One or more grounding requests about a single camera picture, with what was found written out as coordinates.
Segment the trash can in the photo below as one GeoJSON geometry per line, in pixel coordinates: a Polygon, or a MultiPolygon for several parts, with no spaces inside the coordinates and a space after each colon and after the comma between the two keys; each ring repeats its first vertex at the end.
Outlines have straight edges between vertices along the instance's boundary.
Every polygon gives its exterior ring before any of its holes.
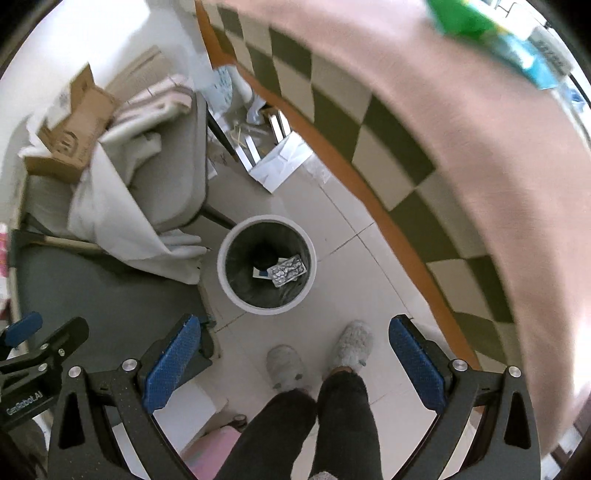
{"type": "Polygon", "coordinates": [[[276,315],[291,310],[308,294],[316,277],[316,251],[295,222],[259,215],[236,225],[217,256],[217,275],[230,300],[247,312],[276,315]],[[281,287],[268,278],[253,278],[253,267],[268,268],[278,258],[299,255],[306,272],[281,287]]]}

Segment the pink bin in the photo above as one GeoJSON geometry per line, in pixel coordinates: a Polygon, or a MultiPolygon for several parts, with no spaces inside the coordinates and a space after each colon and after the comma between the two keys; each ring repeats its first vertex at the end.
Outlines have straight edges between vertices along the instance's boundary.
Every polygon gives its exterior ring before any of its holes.
{"type": "Polygon", "coordinates": [[[214,430],[192,444],[183,453],[183,461],[199,480],[213,480],[239,438],[232,427],[214,430]]]}

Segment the dark green square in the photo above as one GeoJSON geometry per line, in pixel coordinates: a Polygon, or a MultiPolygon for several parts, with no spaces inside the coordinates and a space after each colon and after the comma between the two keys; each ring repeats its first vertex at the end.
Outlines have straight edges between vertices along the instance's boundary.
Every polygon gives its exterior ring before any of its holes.
{"type": "Polygon", "coordinates": [[[353,161],[359,137],[359,124],[332,100],[312,87],[314,95],[314,126],[344,156],[353,161]]]}
{"type": "Polygon", "coordinates": [[[453,315],[472,349],[484,353],[497,362],[507,364],[503,344],[495,325],[490,320],[469,313],[454,312],[453,315]]]}
{"type": "Polygon", "coordinates": [[[236,53],[234,52],[234,46],[232,42],[226,35],[226,33],[218,27],[214,27],[212,25],[213,32],[216,34],[217,41],[220,42],[220,47],[222,48],[224,53],[231,55],[232,57],[236,58],[236,53]]]}
{"type": "Polygon", "coordinates": [[[447,233],[416,191],[394,207],[390,217],[425,263],[460,258],[447,233]]]}
{"type": "Polygon", "coordinates": [[[281,87],[279,86],[279,78],[277,77],[277,71],[275,70],[273,59],[256,47],[250,45],[246,46],[251,54],[252,68],[255,72],[256,79],[261,82],[261,85],[267,90],[281,96],[281,87]]]}
{"type": "Polygon", "coordinates": [[[222,17],[224,28],[232,32],[234,35],[244,38],[244,35],[242,34],[242,24],[240,23],[238,12],[223,7],[218,7],[217,10],[220,12],[220,17],[222,17]]]}
{"type": "Polygon", "coordinates": [[[273,56],[294,67],[304,77],[312,77],[312,55],[310,50],[283,33],[269,29],[273,56]]]}
{"type": "Polygon", "coordinates": [[[468,258],[466,261],[486,297],[493,318],[497,322],[513,323],[513,315],[492,258],[485,255],[484,257],[468,258]]]}
{"type": "Polygon", "coordinates": [[[433,163],[398,119],[372,96],[363,124],[386,145],[416,185],[435,170],[433,163]]]}

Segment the open cardboard box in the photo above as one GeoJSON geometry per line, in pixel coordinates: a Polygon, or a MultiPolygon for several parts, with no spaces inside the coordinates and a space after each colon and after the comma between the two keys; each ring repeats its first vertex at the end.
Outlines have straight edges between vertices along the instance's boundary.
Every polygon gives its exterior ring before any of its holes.
{"type": "Polygon", "coordinates": [[[50,128],[44,119],[37,132],[51,157],[24,157],[30,175],[51,176],[77,183],[92,156],[96,141],[105,132],[117,99],[95,85],[87,64],[56,99],[52,109],[65,117],[50,128]]]}

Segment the chair leg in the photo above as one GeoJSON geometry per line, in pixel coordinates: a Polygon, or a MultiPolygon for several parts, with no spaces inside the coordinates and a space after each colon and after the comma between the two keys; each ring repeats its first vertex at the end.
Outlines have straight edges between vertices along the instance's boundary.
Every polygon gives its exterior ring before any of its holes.
{"type": "Polygon", "coordinates": [[[199,213],[207,220],[211,220],[228,230],[232,230],[236,226],[236,222],[230,220],[227,216],[218,212],[215,208],[210,207],[208,204],[203,205],[199,213]]]}
{"type": "Polygon", "coordinates": [[[217,124],[216,120],[214,119],[213,115],[207,110],[207,126],[213,132],[213,135],[216,136],[218,141],[222,144],[222,146],[228,151],[228,153],[232,156],[232,158],[236,161],[240,161],[236,150],[228,140],[226,134],[217,124]]]}

